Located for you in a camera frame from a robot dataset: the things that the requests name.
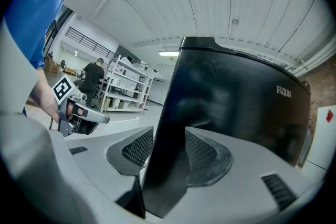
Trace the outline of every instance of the black t-shirt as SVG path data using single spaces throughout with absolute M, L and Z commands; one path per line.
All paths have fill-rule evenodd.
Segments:
M 95 63 L 89 63 L 84 68 L 84 71 L 86 71 L 86 75 L 82 88 L 89 91 L 95 91 L 99 79 L 104 79 L 104 70 L 100 66 L 97 66 Z

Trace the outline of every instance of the metal shelving unit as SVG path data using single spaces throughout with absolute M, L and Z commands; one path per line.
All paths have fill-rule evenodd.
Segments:
M 117 67 L 122 67 L 123 70 L 129 70 L 131 72 L 136 73 L 139 75 L 139 80 L 136 80 L 134 78 L 131 78 L 127 76 L 127 73 L 120 73 L 117 70 Z M 143 112 L 143 109 L 145 107 L 149 90 L 151 88 L 152 82 L 153 82 L 153 76 L 149 76 L 146 73 L 142 72 L 141 70 L 138 70 L 131 64 L 121 60 L 121 56 L 117 58 L 117 60 L 112 59 L 111 62 L 108 65 L 108 69 L 106 72 L 105 77 L 107 77 L 108 73 L 110 72 L 110 78 L 107 82 L 102 83 L 102 86 L 99 89 L 99 92 L 97 94 L 96 104 L 98 108 L 100 109 L 100 112 L 104 111 L 111 111 L 111 112 Z M 113 84 L 113 80 L 116 78 L 124 78 L 129 81 L 135 82 L 136 87 L 134 89 L 129 89 L 127 87 L 123 87 L 120 85 Z M 123 92 L 132 92 L 133 97 L 129 97 L 122 92 L 116 92 L 116 89 L 120 89 Z M 129 105 L 126 108 L 111 108 L 106 106 L 106 102 L 110 102 L 113 100 L 121 100 L 124 102 L 129 102 Z

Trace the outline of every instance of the brown wall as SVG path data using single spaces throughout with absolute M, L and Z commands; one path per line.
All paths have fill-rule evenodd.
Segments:
M 299 79 L 310 84 L 310 124 L 314 136 L 317 108 L 336 105 L 336 55 Z

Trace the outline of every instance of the black appliance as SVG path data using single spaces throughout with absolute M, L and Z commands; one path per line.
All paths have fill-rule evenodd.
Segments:
M 144 178 L 146 210 L 164 217 L 186 192 L 186 126 L 257 143 L 295 165 L 309 108 L 309 85 L 278 65 L 214 38 L 184 38 Z

